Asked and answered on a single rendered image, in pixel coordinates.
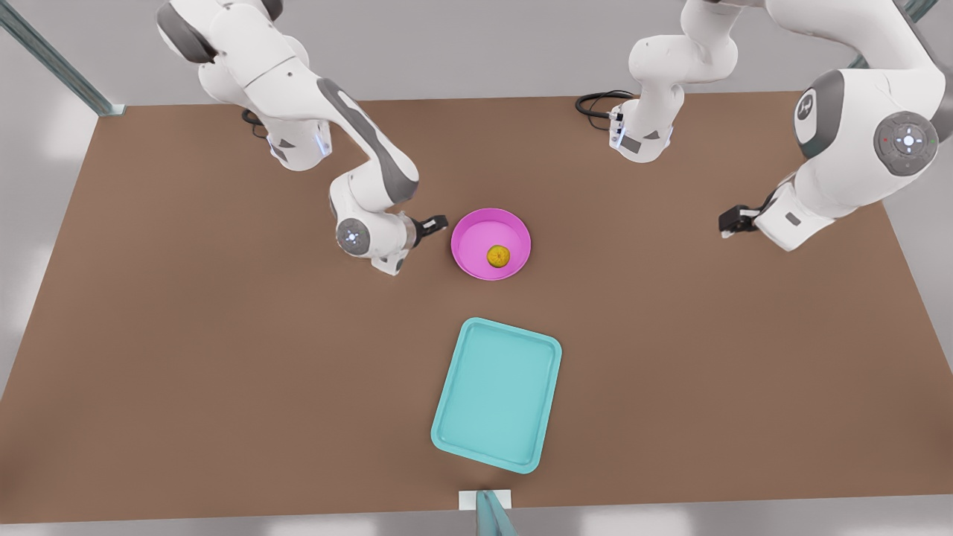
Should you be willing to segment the pink plate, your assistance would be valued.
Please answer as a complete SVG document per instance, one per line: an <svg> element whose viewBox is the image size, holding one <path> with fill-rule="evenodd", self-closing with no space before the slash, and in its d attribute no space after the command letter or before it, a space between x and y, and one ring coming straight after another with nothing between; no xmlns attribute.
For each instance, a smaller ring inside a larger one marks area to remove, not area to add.
<svg viewBox="0 0 953 536"><path fill-rule="evenodd" d="M450 234L450 253L457 266L470 277L483 281L510 278L524 268L532 251L529 229L510 211L484 208L463 217ZM491 265L494 247L509 253L505 265Z"/></svg>

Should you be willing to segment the turquoise tray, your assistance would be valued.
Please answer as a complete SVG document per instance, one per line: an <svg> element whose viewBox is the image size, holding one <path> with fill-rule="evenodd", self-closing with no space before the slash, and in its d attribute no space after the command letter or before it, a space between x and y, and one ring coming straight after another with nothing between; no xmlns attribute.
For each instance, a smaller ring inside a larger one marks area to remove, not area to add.
<svg viewBox="0 0 953 536"><path fill-rule="evenodd" d="M431 428L435 447L517 474L541 461L561 343L494 320L463 322Z"/></svg>

